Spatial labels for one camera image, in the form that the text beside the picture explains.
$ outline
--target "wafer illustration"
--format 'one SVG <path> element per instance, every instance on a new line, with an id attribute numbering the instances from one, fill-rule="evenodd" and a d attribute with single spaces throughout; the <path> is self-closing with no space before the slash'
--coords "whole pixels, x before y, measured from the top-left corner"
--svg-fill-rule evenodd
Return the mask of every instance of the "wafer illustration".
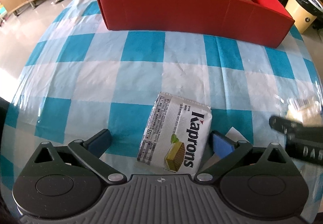
<path id="1" fill-rule="evenodd" d="M 183 164 L 185 156 L 185 145 L 183 142 L 176 142 L 172 144 L 172 147 L 169 149 L 165 161 L 169 170 L 178 171 L 180 166 Z"/>

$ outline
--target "trash can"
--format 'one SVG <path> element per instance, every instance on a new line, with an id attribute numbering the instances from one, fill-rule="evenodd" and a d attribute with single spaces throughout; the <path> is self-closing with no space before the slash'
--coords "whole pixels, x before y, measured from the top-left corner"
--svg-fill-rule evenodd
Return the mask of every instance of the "trash can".
<path id="1" fill-rule="evenodd" d="M 300 33 L 317 17 L 323 17 L 323 7 L 318 0 L 288 0 L 285 9 L 295 20 L 295 26 Z"/>

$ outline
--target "blue and white tablecloth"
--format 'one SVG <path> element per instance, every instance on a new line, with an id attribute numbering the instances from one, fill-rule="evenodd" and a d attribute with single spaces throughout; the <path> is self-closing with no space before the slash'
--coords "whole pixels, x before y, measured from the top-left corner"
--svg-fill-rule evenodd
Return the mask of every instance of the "blue and white tablecloth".
<path id="1" fill-rule="evenodd" d="M 96 0 L 73 0 L 20 76 L 2 137 L 1 192 L 14 211 L 14 180 L 39 143 L 67 144 L 103 128 L 113 143 L 101 159 L 128 177 L 145 173 L 136 156 L 160 91 L 211 106 L 212 130 L 226 134 L 233 126 L 254 146 L 284 145 L 269 117 L 284 112 L 288 97 L 317 95 L 319 84 L 295 27 L 278 49 L 192 33 L 109 31 Z M 311 221 L 323 174 L 307 168 L 311 195 L 303 215 Z"/>

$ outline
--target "red cardboard box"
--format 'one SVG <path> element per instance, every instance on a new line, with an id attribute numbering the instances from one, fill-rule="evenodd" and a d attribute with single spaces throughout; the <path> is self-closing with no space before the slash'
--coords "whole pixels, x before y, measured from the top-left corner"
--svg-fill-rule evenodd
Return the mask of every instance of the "red cardboard box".
<path id="1" fill-rule="evenodd" d="M 182 31 L 272 48 L 294 24 L 278 0 L 98 0 L 109 30 Z"/>

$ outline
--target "kaprons wafer package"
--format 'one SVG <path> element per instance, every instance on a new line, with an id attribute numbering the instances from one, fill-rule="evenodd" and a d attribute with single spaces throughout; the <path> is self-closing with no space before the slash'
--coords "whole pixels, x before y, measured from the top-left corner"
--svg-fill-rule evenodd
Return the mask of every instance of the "kaprons wafer package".
<path id="1" fill-rule="evenodd" d="M 174 173 L 194 175 L 200 166 L 211 120 L 210 107 L 159 93 L 137 160 Z"/>

